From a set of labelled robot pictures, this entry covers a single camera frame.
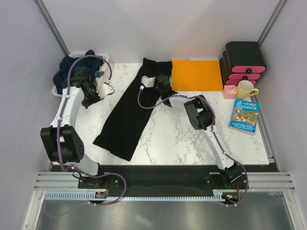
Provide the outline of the black t shirt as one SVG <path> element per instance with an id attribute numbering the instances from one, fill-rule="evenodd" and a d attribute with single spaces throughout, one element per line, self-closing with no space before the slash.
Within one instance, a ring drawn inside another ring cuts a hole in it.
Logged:
<path id="1" fill-rule="evenodd" d="M 171 61 L 156 62 L 144 58 L 136 77 L 108 116 L 93 144 L 121 159 L 130 161 L 152 114 L 152 109 L 143 109 L 137 102 L 141 78 L 159 75 L 169 77 L 171 71 Z"/>

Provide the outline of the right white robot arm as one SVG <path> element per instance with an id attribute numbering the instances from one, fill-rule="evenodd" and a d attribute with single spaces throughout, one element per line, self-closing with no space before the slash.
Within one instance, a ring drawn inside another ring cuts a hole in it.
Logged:
<path id="1" fill-rule="evenodd" d="M 242 185 L 245 182 L 243 168 L 233 160 L 226 146 L 218 134 L 215 125 L 215 113 L 203 95 L 185 96 L 174 91 L 171 87 L 170 77 L 157 76 L 154 86 L 158 89 L 164 105 L 174 108 L 184 108 L 191 126 L 198 130 L 205 138 L 216 161 L 220 172 L 220 184 L 224 188 L 232 188 L 234 185 Z"/>

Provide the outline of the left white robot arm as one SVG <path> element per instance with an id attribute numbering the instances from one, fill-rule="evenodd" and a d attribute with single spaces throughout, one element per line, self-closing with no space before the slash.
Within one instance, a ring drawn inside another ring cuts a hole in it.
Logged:
<path id="1" fill-rule="evenodd" d="M 79 107 L 86 109 L 101 99 L 92 83 L 94 73 L 86 67 L 77 67 L 69 82 L 63 83 L 62 99 L 57 114 L 50 126 L 40 131 L 47 156 L 51 162 L 57 162 L 68 169 L 80 170 L 89 176 L 89 184 L 101 188 L 105 176 L 100 174 L 99 164 L 85 154 L 84 143 L 75 130 Z"/>

